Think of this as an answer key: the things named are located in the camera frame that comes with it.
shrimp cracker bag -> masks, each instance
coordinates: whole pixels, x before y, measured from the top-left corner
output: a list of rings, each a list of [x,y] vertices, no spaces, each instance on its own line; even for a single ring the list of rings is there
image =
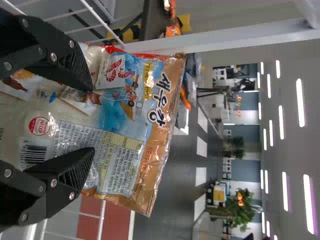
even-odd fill
[[[150,216],[169,155],[185,55],[81,49],[93,92],[45,78],[28,101],[0,92],[0,159],[24,170],[94,147],[82,192]]]

yellow sign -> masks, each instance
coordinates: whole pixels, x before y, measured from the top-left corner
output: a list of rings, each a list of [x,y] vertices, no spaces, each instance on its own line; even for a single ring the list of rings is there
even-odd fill
[[[223,202],[225,200],[224,191],[214,190],[213,192],[213,200],[218,202]]]
[[[152,88],[155,85],[155,79],[152,74],[152,69],[154,68],[153,62],[147,62],[143,68],[143,82],[144,82],[144,100],[150,100],[152,96]]]

ceiling light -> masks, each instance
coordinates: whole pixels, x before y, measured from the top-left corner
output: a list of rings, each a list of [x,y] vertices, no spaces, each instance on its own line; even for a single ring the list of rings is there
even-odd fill
[[[261,218],[262,218],[262,233],[265,234],[266,233],[266,227],[265,227],[265,213],[264,212],[262,212]]]
[[[265,65],[264,62],[260,62],[260,70],[261,70],[261,75],[265,74]]]
[[[260,170],[260,182],[261,182],[261,189],[264,189],[264,171]]]
[[[313,217],[313,213],[312,213],[310,177],[306,174],[303,175],[303,186],[304,186],[306,226],[307,226],[308,231],[311,234],[315,234],[314,217]]]
[[[263,129],[263,148],[267,151],[267,130]]]
[[[244,93],[258,93],[259,90],[248,90],[248,91],[243,91]]]
[[[264,170],[265,193],[269,193],[268,170]]]
[[[269,120],[269,138],[270,138],[270,146],[274,146],[274,128],[272,124],[272,120]]]
[[[283,208],[288,212],[287,174],[282,172]]]
[[[280,78],[280,61],[276,60],[275,61],[275,70],[276,70],[276,78]]]
[[[260,88],[260,72],[257,73],[258,89]]]
[[[279,128],[280,128],[280,139],[285,139],[285,132],[284,132],[284,113],[282,106],[279,106]]]
[[[266,235],[270,238],[270,222],[266,221]]]
[[[305,126],[305,110],[304,110],[304,98],[302,94],[302,82],[299,78],[296,83],[296,98],[298,101],[298,117],[299,117],[299,126],[302,128]]]
[[[266,76],[266,84],[268,87],[268,98],[271,98],[271,82],[270,82],[270,74]]]
[[[261,115],[261,103],[258,103],[258,109],[259,109],[259,119],[261,120],[262,115]]]

screw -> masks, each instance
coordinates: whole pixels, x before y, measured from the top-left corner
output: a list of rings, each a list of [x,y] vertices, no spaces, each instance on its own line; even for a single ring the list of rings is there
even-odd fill
[[[44,186],[39,186],[38,192],[41,194],[45,190]]]
[[[10,176],[12,175],[12,171],[11,169],[6,169],[4,170],[4,177],[7,179],[7,178],[10,178]]]
[[[10,62],[5,61],[3,63],[5,70],[10,71],[12,69],[12,65]]]
[[[21,221],[24,223],[25,221],[27,221],[27,219],[28,219],[28,214],[23,214],[22,215],[22,218],[21,218]]]
[[[56,61],[57,61],[57,55],[56,55],[54,52],[52,52],[52,53],[50,54],[50,57],[51,57],[51,60],[52,60],[53,62],[56,62]]]
[[[73,49],[73,48],[75,47],[74,41],[70,40],[70,41],[69,41],[69,46],[70,46],[70,48]]]
[[[50,186],[52,187],[52,188],[55,188],[56,186],[57,186],[57,179],[52,179],[52,181],[51,181],[51,183],[50,183]]]
[[[71,192],[70,195],[69,195],[69,199],[70,200],[73,200],[75,198],[75,193],[74,192]]]
[[[44,50],[41,47],[38,47],[38,51],[40,55],[44,54]]]
[[[22,24],[25,28],[29,27],[29,23],[28,23],[27,19],[25,19],[25,18],[22,19]]]

nutrition label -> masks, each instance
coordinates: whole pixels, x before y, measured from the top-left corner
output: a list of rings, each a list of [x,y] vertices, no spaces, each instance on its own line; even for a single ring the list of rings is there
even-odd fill
[[[131,195],[139,170],[143,141],[119,135],[102,129],[57,120],[51,157],[68,152],[94,147],[94,161],[98,166],[99,179],[95,169],[87,178],[86,186],[98,185],[103,194]]]

